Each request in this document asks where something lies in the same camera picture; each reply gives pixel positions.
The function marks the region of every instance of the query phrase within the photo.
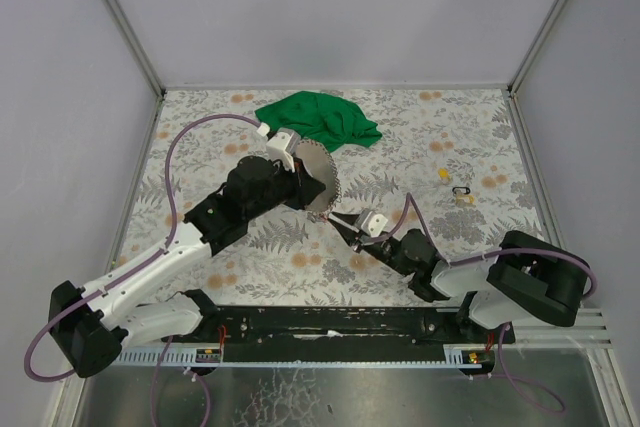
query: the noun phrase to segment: wall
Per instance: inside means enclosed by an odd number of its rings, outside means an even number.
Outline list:
[[[168,86],[510,81],[554,0],[120,0]]]
[[[58,283],[104,272],[155,99],[101,0],[0,0],[0,423],[55,385],[22,370]],[[47,339],[40,373],[60,372]]]
[[[519,95],[569,247],[598,274],[640,409],[640,0],[572,0]]]

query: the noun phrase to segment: green cloth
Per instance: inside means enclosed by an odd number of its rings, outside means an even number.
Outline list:
[[[382,137],[378,124],[368,120],[360,107],[328,94],[298,92],[256,110],[256,117],[271,130],[285,127],[317,140],[329,152],[344,144],[370,147]]]

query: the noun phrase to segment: metal frame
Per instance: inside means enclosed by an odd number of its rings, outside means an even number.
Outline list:
[[[118,226],[118,233],[114,240],[111,253],[110,264],[113,265],[122,246],[124,235],[130,220],[131,211],[135,203],[135,193],[144,172],[147,154],[151,147],[153,133],[160,117],[162,101],[166,92],[165,86],[158,77],[155,68],[151,64],[146,52],[129,24],[127,17],[120,6],[118,0],[103,0],[114,23],[122,34],[124,42],[130,49],[131,54],[138,63],[146,82],[151,90],[158,97],[156,112],[145,133],[145,142],[137,162],[134,180],[129,189],[125,208]],[[522,86],[529,70],[534,64],[539,52],[543,48],[555,23],[558,21],[562,11],[566,7],[568,0],[555,0],[545,21],[536,34],[525,58],[518,67],[512,81],[508,86],[504,85],[376,85],[376,88],[500,88],[503,90],[506,105],[508,106],[511,122],[514,127],[514,134],[522,153],[523,164],[526,175],[534,190],[536,207],[540,215],[542,229],[547,238],[554,244],[563,247],[564,240],[558,222],[551,205],[549,194],[540,174],[538,161],[532,148],[531,139],[524,123],[522,113],[517,103],[517,92]],[[315,85],[315,86],[285,86],[285,88],[321,88],[328,89],[336,86]],[[180,87],[180,90],[201,90],[205,86]],[[238,86],[238,88],[248,89],[249,86]],[[599,309],[582,309],[576,323],[578,330],[567,331],[566,329],[540,328],[534,325],[516,325],[516,334],[526,340],[526,348],[580,348],[585,349],[586,355],[591,363],[593,374],[602,398],[602,402],[612,425],[616,426],[638,426],[638,419],[630,402],[629,394],[622,382],[622,376],[615,359],[609,336]],[[567,335],[573,332],[576,336]],[[521,348],[522,344],[506,348]],[[60,383],[59,392],[52,402],[52,415],[45,421],[46,425],[73,425],[76,413],[80,407],[80,399],[85,385],[84,379],[71,377]]]

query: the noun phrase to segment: gray wall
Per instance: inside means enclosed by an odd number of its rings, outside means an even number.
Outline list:
[[[519,96],[640,409],[640,0],[572,0]]]
[[[553,0],[120,0],[168,86],[503,83]]]
[[[52,384],[22,370],[58,283],[104,272],[154,97],[101,0],[0,0],[0,424]],[[47,339],[35,366],[60,372]]]

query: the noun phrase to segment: gray floor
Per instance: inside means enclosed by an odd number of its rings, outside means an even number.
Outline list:
[[[445,370],[219,369],[208,376],[208,426],[606,426],[587,360],[578,352],[506,352],[511,371],[543,382],[568,413],[544,415],[507,381],[467,381]],[[112,367],[85,390],[76,427],[151,425],[152,369]],[[163,427],[200,425],[204,397],[180,371],[162,369],[158,416]],[[552,400],[538,397],[553,407]]]

